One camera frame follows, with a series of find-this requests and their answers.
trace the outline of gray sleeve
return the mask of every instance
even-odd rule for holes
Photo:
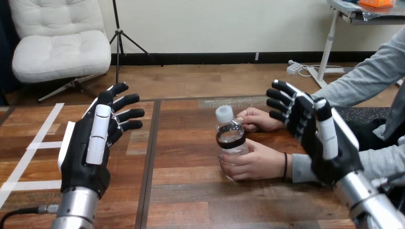
[[[361,151],[360,160],[364,166],[364,174],[369,180],[404,172],[405,145]],[[292,181],[294,183],[317,181],[311,171],[311,158],[308,155],[293,154]],[[405,177],[396,183],[405,184]]]
[[[366,101],[405,76],[405,27],[371,58],[353,71],[311,95],[324,97],[336,108],[347,108]]]

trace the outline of chair leg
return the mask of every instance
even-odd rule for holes
[[[97,73],[97,74],[94,74],[94,75],[89,75],[89,76],[81,77],[81,78],[78,78],[78,79],[74,79],[74,80],[72,80],[71,82],[69,82],[69,83],[65,84],[64,86],[62,86],[61,88],[57,89],[56,91],[54,91],[54,92],[52,92],[52,93],[46,95],[46,96],[43,97],[43,98],[38,99],[38,102],[40,103],[40,102],[42,102],[43,100],[45,100],[45,99],[47,99],[47,98],[49,98],[49,97],[51,97],[51,96],[53,96],[53,95],[56,95],[56,94],[58,94],[58,93],[60,93],[60,92],[62,92],[62,91],[64,91],[64,90],[66,90],[66,89],[68,89],[68,88],[75,87],[75,86],[77,86],[78,88],[80,88],[82,91],[84,91],[85,93],[87,93],[87,94],[90,95],[91,97],[96,98],[97,95],[94,94],[93,92],[91,92],[90,90],[88,90],[85,86],[83,86],[83,85],[81,84],[81,82],[84,82],[84,81],[87,81],[87,80],[91,80],[91,79],[93,79],[93,78],[96,78],[96,77],[101,76],[101,75],[104,75],[104,74],[106,74],[106,73]]]
[[[42,102],[43,100],[45,100],[45,99],[47,99],[47,98],[49,98],[49,97],[51,97],[51,96],[54,96],[54,95],[56,95],[56,94],[58,94],[58,93],[60,93],[60,92],[62,92],[62,91],[64,91],[64,90],[66,90],[66,89],[71,88],[71,87],[72,87],[72,82],[69,82],[69,83],[63,85],[61,88],[56,89],[56,90],[53,91],[52,93],[47,94],[47,95],[44,96],[43,98],[38,99],[38,102],[40,103],[40,102]]]
[[[85,87],[83,84],[81,84],[78,80],[74,80],[73,83],[75,84],[75,87],[79,88],[82,90],[84,93],[89,95],[90,97],[97,98],[97,95],[90,91],[87,87]]]

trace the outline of black baseboard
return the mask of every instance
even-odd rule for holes
[[[375,52],[331,52],[329,62],[362,62]],[[255,52],[239,53],[151,53],[161,64],[235,64],[235,63],[301,63],[320,62],[323,52]],[[158,65],[144,53],[128,53],[121,65]],[[117,54],[112,54],[111,65],[116,65]]]

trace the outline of plastic water bottle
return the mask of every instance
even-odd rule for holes
[[[234,117],[232,107],[220,106],[216,109],[215,115],[218,120],[216,141],[223,152],[228,155],[249,153],[242,122]]]

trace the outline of white bottle cap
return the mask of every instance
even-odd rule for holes
[[[234,111],[231,106],[220,106],[216,109],[215,115],[219,123],[226,123],[234,118]]]

